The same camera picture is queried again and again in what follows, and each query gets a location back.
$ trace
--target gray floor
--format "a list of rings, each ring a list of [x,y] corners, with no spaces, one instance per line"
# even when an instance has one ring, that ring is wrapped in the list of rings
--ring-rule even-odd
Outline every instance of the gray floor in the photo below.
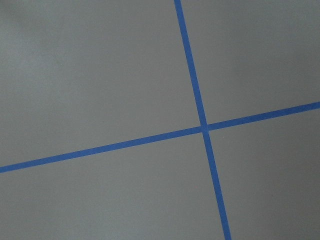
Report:
[[[209,124],[320,101],[320,3],[183,0]],[[0,1],[0,167],[200,125],[173,0]],[[210,132],[233,240],[320,236],[320,110]],[[202,135],[0,173],[16,240],[223,240]]]

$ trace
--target blue stripe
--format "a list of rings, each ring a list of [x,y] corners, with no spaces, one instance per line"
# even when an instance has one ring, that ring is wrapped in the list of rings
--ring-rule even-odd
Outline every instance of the blue stripe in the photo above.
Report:
[[[265,112],[257,115],[245,116],[245,117],[240,117],[232,120],[212,123],[208,125],[208,129],[210,131],[217,130],[217,129],[224,129],[232,126],[253,123],[253,122],[262,121],[266,119],[278,118],[278,117],[282,117],[290,114],[297,114],[297,113],[302,113],[302,112],[315,110],[315,109],[320,109],[320,101],[310,103],[310,104],[300,105],[300,106],[289,107],[281,110]]]
[[[124,149],[124,148],[142,145],[142,144],[149,144],[149,143],[154,143],[154,142],[158,142],[158,141],[162,141],[162,140],[174,139],[174,138],[179,138],[179,137],[192,135],[192,134],[198,134],[198,133],[201,133],[201,128],[199,126],[187,128],[187,129],[183,129],[183,130],[179,130],[179,131],[162,133],[162,134],[158,134],[158,135],[154,135],[154,136],[147,136],[147,137],[138,138],[138,139],[134,139],[134,140],[118,142],[118,143],[114,143],[114,144],[110,144],[110,145],[99,146],[99,147],[94,147],[94,148],[90,148],[90,149],[74,151],[74,152],[69,152],[69,153],[60,154],[60,155],[56,155],[56,156],[49,156],[49,157],[44,157],[44,158],[40,158],[40,159],[36,159],[36,160],[25,161],[25,162],[21,162],[21,163],[17,163],[17,164],[2,166],[2,167],[0,167],[0,173],[10,172],[10,171],[19,170],[19,169],[31,168],[31,167],[35,167],[35,166],[39,166],[39,165],[43,165],[43,164],[60,162],[60,161],[64,161],[64,160],[75,159],[75,158],[99,154],[99,153],[105,153],[105,152],[109,152],[109,151],[113,151],[113,150]]]
[[[223,196],[222,196],[217,166],[216,166],[214,152],[213,152],[213,148],[212,148],[212,144],[211,144],[211,140],[210,140],[205,109],[204,109],[204,105],[203,105],[202,98],[201,98],[199,82],[198,82],[197,73],[196,73],[196,67],[195,67],[193,56],[192,56],[192,51],[191,51],[191,47],[190,47],[187,26],[186,26],[186,22],[185,22],[185,17],[184,17],[181,1],[174,0],[174,5],[175,5],[175,10],[176,10],[176,15],[178,18],[179,27],[180,27],[185,57],[186,57],[186,61],[187,61],[187,65],[188,65],[188,69],[189,69],[189,73],[190,73],[196,109],[197,109],[198,115],[199,115],[203,141],[204,141],[205,150],[206,150],[206,154],[207,154],[207,158],[208,158],[208,162],[209,162],[211,178],[212,178],[212,182],[213,182],[216,202],[218,205],[223,234],[224,234],[225,240],[231,240],[231,233],[230,233],[229,223],[228,223],[228,219],[227,219],[226,208],[225,208],[225,204],[224,204],[224,200],[223,200]]]

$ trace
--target floor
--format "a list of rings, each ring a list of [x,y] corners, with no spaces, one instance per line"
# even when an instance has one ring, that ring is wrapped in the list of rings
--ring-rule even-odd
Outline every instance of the floor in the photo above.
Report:
[[[316,240],[320,2],[0,1],[0,232]]]

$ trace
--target horizontal blue line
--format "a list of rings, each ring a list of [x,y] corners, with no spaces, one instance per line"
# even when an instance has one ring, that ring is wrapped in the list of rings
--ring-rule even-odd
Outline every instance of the horizontal blue line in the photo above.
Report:
[[[302,112],[315,110],[315,109],[320,109],[320,101],[310,103],[310,104],[300,105],[300,106],[289,107],[281,110],[265,112],[257,115],[245,116],[245,117],[240,117],[232,120],[216,122],[216,123],[209,124],[208,129],[209,131],[224,129],[232,126],[278,118],[278,117],[282,117],[290,114],[297,114],[297,113],[302,113]]]
[[[124,149],[124,148],[133,147],[133,146],[149,144],[149,143],[154,143],[162,140],[174,139],[174,138],[179,138],[179,137],[198,134],[198,133],[201,133],[201,128],[199,126],[178,130],[178,131],[162,133],[162,134],[153,135],[153,136],[142,137],[134,140],[113,143],[110,145],[98,146],[90,149],[64,153],[56,156],[44,157],[36,160],[25,161],[25,162],[16,163],[16,164],[7,165],[7,166],[1,166],[0,173],[31,168],[31,167],[35,167],[43,164],[60,162],[64,160],[75,159],[75,158],[99,154],[99,153],[105,153],[113,150]]]

